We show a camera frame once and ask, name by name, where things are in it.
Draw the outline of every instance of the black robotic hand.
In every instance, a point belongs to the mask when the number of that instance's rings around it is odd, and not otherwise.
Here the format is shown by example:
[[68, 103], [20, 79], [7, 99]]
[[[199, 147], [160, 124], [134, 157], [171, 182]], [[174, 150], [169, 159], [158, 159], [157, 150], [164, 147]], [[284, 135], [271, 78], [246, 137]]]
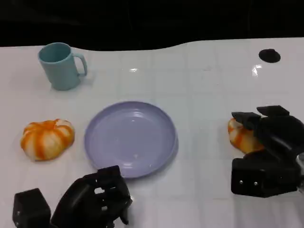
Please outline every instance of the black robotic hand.
[[265, 150], [232, 162], [235, 194], [269, 197], [295, 191], [301, 183], [296, 158], [304, 152], [304, 124], [281, 106], [258, 107], [264, 116], [233, 112], [235, 120], [264, 145]]
[[113, 166], [77, 179], [61, 198], [51, 222], [39, 189], [15, 194], [13, 221], [20, 228], [113, 228], [117, 218], [128, 224], [131, 203], [119, 167]]

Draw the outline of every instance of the toy pumpkin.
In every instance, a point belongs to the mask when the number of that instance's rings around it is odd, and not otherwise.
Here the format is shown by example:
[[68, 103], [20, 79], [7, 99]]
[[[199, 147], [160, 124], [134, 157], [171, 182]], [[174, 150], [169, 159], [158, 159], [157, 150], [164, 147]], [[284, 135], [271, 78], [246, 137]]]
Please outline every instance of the toy pumpkin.
[[231, 144], [245, 154], [260, 151], [264, 148], [253, 136], [253, 131], [244, 128], [234, 118], [228, 122], [228, 133]]
[[49, 160], [59, 156], [74, 142], [74, 128], [62, 119], [34, 122], [26, 126], [20, 145], [32, 160]]

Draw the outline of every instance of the plate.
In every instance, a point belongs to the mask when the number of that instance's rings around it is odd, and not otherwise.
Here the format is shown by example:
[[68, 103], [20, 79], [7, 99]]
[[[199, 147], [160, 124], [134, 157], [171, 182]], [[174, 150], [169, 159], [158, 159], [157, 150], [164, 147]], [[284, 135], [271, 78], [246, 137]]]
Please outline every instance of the plate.
[[148, 175], [178, 151], [171, 118], [143, 102], [121, 102], [99, 112], [85, 132], [85, 151], [92, 165], [120, 167], [124, 178]]

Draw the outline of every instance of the mug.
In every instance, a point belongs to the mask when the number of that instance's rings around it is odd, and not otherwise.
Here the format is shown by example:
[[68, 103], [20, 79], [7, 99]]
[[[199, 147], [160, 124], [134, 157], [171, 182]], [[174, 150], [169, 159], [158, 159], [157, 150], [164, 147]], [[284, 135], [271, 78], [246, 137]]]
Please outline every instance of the mug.
[[[84, 66], [84, 74], [77, 71], [74, 57], [80, 58]], [[65, 43], [51, 43], [38, 53], [39, 61], [47, 74], [47, 78], [56, 90], [68, 90], [80, 83], [80, 76], [87, 75], [87, 65], [83, 55], [72, 53]]]

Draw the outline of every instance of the orange and white pumpkin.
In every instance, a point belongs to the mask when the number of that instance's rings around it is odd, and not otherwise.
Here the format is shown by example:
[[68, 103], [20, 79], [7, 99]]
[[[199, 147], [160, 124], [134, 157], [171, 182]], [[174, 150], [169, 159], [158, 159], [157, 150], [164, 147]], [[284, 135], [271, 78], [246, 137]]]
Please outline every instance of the orange and white pumpkin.
[[74, 142], [74, 128], [69, 121], [56, 119], [26, 126], [21, 147], [32, 160], [49, 160], [59, 156]]
[[253, 131], [244, 128], [234, 118], [228, 122], [228, 133], [231, 144], [245, 154], [260, 151], [264, 148], [253, 136]]

